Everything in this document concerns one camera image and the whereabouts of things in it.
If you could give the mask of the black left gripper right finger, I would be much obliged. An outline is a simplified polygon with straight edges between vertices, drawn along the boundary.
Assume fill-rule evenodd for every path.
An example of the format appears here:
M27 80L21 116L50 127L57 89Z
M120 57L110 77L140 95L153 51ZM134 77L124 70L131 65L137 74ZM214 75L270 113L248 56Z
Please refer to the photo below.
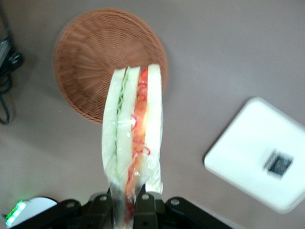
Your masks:
M182 197L166 202L143 185L135 205L136 229L227 229L229 226Z

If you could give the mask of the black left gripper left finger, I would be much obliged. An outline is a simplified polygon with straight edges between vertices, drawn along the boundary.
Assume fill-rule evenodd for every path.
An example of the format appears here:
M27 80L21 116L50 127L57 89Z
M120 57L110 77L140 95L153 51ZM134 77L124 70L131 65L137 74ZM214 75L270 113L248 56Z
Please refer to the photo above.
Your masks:
M111 229L110 193L93 194L85 205L67 199L38 215L37 229Z

